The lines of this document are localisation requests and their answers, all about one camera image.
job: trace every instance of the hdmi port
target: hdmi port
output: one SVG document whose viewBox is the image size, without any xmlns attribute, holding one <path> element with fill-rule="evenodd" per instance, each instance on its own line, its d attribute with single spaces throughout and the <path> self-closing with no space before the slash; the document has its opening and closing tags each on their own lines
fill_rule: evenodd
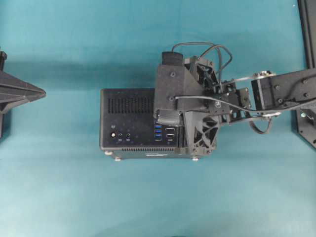
<svg viewBox="0 0 316 237">
<path fill-rule="evenodd" d="M 174 132 L 174 127 L 166 127 L 167 132 Z"/>
</svg>

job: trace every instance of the cable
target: cable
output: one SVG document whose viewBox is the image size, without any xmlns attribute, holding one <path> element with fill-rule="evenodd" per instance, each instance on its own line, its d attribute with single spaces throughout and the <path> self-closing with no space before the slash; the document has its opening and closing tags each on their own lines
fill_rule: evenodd
<svg viewBox="0 0 316 237">
<path fill-rule="evenodd" d="M 256 125 L 255 125 L 255 123 L 253 122 L 253 121 L 249 121 L 249 125 L 250 125 L 250 127 L 252 128 L 252 130 L 254 130 L 256 133 L 258 133 L 258 134 L 261 134 L 261 135 L 263 135 L 263 134 L 268 134 L 269 132 L 270 132 L 270 130 L 271 130 L 271 128 L 272 128 L 272 118 L 270 118 L 269 119 L 269 122 L 268 122 L 268 127 L 267 127 L 267 129 L 265 130 L 265 131 L 261 131 Z"/>
<path fill-rule="evenodd" d="M 222 48 L 224 49 L 228 55 L 229 55 L 229 60 L 227 61 L 227 63 L 224 64 L 224 66 L 221 67 L 221 71 L 228 65 L 231 63 L 231 61 L 233 60 L 233 55 L 232 53 L 223 45 L 220 45 L 220 44 L 216 44 L 216 45 L 213 45 L 212 47 L 208 48 L 203 54 L 201 54 L 200 57 L 205 57 L 210 51 L 212 51 L 213 49 L 219 49 L 219 48 Z"/>
<path fill-rule="evenodd" d="M 311 99 L 307 102 L 304 102 L 304 103 L 300 103 L 298 105 L 295 105 L 295 106 L 291 106 L 291 107 L 288 107 L 288 108 L 285 108 L 285 109 L 275 109 L 275 110 L 249 110 L 249 109 L 246 109 L 246 108 L 243 108 L 241 106 L 238 106 L 238 105 L 234 105 L 230 102 L 227 102 L 227 101 L 224 101 L 224 100 L 221 100 L 221 99 L 217 99 L 217 98 L 214 98 L 214 97 L 211 97 L 211 96 L 202 96 L 202 95 L 184 95 L 184 96 L 175 96 L 174 97 L 175 100 L 178 100 L 178 99 L 205 99 L 205 100 L 214 100 L 214 101 L 218 101 L 218 102 L 221 102 L 221 103 L 224 103 L 224 104 L 227 104 L 229 106 L 232 106 L 236 109 L 239 109 L 239 110 L 243 110 L 243 111 L 246 111 L 246 112 L 249 112 L 249 113 L 274 113 L 274 112 L 283 112 L 283 111 L 289 111 L 289 110 L 295 110 L 299 107 L 302 107 L 302 106 L 305 106 L 305 105 L 309 105 L 311 103 L 314 103 L 316 102 L 316 98 L 314 99 Z"/>
<path fill-rule="evenodd" d="M 185 43 L 178 43 L 178 44 L 175 44 L 173 47 L 172 47 L 172 52 L 174 51 L 174 49 L 176 47 L 179 47 L 179 46 L 187 46 L 187 45 L 210 45 L 211 47 L 209 49 L 207 49 L 203 54 L 202 56 L 200 57 L 204 57 L 206 54 L 208 54 L 211 50 L 213 50 L 214 48 L 212 48 L 213 46 L 215 46 L 216 44 L 214 43 L 211 43 L 211 42 L 185 42 Z M 215 47 L 216 51 L 217 51 L 217 54 L 218 54 L 218 59 L 219 59 L 219 69 L 218 71 L 216 72 L 216 74 L 218 74 L 218 81 L 219 83 L 221 83 L 221 79 L 222 79 L 222 70 L 232 61 L 233 59 L 233 56 L 232 54 L 228 51 L 227 48 L 223 47 L 225 49 L 226 52 L 229 52 L 229 56 L 230 56 L 230 59 L 229 61 L 224 65 L 222 66 L 222 54 L 221 54 L 221 50 L 220 50 L 221 47 Z"/>
</svg>

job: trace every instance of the usb port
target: usb port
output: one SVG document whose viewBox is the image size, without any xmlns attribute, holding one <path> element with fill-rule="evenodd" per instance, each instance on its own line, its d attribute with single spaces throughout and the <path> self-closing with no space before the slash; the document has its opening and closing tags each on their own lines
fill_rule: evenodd
<svg viewBox="0 0 316 237">
<path fill-rule="evenodd" d="M 161 134 L 155 134 L 155 141 L 161 141 L 162 140 L 162 136 Z"/>
<path fill-rule="evenodd" d="M 174 132 L 174 127 L 166 127 L 167 132 Z"/>
</svg>

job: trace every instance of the teal background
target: teal background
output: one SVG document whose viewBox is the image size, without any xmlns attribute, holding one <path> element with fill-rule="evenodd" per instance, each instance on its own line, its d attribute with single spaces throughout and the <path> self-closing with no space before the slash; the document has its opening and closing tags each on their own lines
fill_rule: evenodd
<svg viewBox="0 0 316 237">
<path fill-rule="evenodd" d="M 6 117 L 0 236 L 316 236 L 316 153 L 290 112 L 265 136 L 224 127 L 199 162 L 114 162 L 99 150 L 100 90 L 153 87 L 160 53 L 175 43 L 225 45 L 235 58 L 223 79 L 304 69 L 295 0 L 2 0 L 0 9 L 5 71 L 47 92 Z"/>
</svg>

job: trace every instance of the perforated vent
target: perforated vent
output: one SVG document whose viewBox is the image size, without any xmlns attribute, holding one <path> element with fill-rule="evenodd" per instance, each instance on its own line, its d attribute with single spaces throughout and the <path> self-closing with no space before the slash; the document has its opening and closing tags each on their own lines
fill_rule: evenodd
<svg viewBox="0 0 316 237">
<path fill-rule="evenodd" d="M 124 152 L 171 152 L 173 148 L 123 148 Z"/>
<path fill-rule="evenodd" d="M 109 98 L 109 114 L 152 113 L 154 99 L 148 97 Z"/>
</svg>

